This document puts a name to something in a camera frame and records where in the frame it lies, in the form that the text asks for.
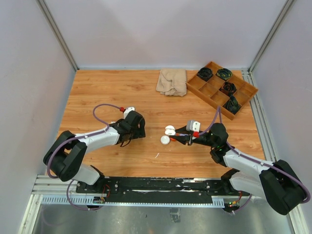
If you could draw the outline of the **white round case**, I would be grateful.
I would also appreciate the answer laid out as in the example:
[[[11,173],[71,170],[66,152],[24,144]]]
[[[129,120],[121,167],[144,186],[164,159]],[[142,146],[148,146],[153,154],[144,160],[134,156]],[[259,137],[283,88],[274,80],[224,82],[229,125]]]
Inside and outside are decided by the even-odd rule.
[[[175,127],[168,125],[165,127],[165,135],[174,136],[176,134]]]

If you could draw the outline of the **white earbud charging case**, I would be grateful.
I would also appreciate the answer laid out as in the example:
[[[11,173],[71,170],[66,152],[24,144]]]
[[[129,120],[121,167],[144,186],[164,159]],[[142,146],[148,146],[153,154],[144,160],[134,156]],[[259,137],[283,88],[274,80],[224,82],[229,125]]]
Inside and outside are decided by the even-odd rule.
[[[161,138],[160,138],[160,142],[163,144],[163,145],[167,145],[167,144],[169,144],[170,143],[170,138],[168,137],[168,136],[162,136]]]

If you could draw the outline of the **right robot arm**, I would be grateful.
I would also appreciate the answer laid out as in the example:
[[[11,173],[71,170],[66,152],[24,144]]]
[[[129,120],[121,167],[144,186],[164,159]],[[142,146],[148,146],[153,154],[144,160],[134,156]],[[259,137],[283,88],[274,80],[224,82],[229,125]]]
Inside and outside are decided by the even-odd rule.
[[[234,148],[227,141],[222,123],[214,123],[208,131],[200,131],[198,122],[175,131],[172,139],[184,145],[200,144],[211,148],[215,163],[230,170],[222,176],[221,190],[226,195],[236,191],[261,197],[279,214],[287,215],[297,205],[309,202],[311,194],[284,160],[260,160]]]

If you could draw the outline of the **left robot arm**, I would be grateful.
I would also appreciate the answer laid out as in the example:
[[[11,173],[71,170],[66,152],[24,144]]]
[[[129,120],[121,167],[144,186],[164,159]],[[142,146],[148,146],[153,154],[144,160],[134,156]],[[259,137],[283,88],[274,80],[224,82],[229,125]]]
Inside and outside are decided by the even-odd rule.
[[[131,140],[144,138],[145,119],[134,108],[128,108],[123,118],[100,129],[84,134],[64,131],[43,158],[47,171],[54,173],[63,182],[74,180],[82,192],[100,193],[105,188],[104,174],[94,166],[82,163],[84,156],[97,149],[120,145],[126,146]]]

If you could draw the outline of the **dark rolled sock bottom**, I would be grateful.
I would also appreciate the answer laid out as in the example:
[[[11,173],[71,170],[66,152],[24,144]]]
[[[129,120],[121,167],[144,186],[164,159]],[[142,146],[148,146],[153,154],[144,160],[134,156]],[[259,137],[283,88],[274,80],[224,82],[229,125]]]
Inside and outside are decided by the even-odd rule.
[[[230,96],[229,100],[223,105],[223,107],[234,115],[236,115],[241,109],[241,105],[233,95]]]

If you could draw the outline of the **beige folded cloth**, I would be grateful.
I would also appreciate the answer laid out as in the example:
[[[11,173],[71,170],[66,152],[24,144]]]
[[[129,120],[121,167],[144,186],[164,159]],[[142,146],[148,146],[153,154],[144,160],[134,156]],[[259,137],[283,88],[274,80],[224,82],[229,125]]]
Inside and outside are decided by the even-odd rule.
[[[184,69],[161,69],[156,85],[156,91],[165,96],[180,96],[187,94],[187,76]]]

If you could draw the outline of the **wooden compartment tray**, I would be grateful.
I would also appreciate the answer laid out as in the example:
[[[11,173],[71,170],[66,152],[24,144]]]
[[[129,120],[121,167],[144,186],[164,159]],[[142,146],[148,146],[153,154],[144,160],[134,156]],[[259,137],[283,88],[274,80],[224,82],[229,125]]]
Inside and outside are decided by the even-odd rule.
[[[220,107],[222,114],[230,120],[235,119],[235,117],[255,96],[255,94],[258,92],[258,89],[244,81],[239,76],[233,74],[233,76],[227,82],[235,84],[237,91],[233,94],[233,96],[241,105],[241,109],[237,112],[236,115],[234,115],[223,107],[223,105],[229,100],[230,97],[219,91],[220,87],[225,81],[217,77],[216,72],[218,69],[223,67],[213,61],[210,61],[205,65],[205,67],[208,67],[212,70],[213,77],[205,82],[199,78],[197,74],[193,75],[193,77],[190,78],[186,83],[188,90],[215,109]]]

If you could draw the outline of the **dark rolled sock middle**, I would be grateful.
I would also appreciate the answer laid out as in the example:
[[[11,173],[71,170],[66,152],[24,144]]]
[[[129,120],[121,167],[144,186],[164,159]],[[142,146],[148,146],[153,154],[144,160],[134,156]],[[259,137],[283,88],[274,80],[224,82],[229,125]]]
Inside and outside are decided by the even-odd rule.
[[[231,97],[236,91],[237,88],[234,83],[231,82],[224,82],[223,85],[220,87],[219,91],[224,93],[225,95]]]

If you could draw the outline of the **dark rolled sock top-left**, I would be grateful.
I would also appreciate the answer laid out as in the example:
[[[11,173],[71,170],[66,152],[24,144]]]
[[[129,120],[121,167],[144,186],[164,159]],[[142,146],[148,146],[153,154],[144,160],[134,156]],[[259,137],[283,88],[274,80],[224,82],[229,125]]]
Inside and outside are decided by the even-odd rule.
[[[210,78],[213,77],[213,72],[210,68],[203,67],[198,71],[197,76],[203,81],[207,82]]]

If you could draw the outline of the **dark rolled sock top-right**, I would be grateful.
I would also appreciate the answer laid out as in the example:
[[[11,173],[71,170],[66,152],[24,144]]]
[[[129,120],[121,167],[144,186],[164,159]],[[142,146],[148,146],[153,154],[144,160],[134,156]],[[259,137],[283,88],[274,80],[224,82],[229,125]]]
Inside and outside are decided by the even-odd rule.
[[[228,81],[233,76],[233,73],[227,68],[221,68],[217,70],[216,76],[224,81]]]

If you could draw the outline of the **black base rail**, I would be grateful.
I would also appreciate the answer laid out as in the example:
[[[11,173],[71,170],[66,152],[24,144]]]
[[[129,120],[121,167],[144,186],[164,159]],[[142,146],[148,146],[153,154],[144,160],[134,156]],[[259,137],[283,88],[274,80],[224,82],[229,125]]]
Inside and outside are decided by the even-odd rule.
[[[101,177],[94,185],[79,181],[78,194],[104,198],[105,203],[135,205],[209,205],[213,198],[248,196],[226,187],[221,179],[174,177]]]

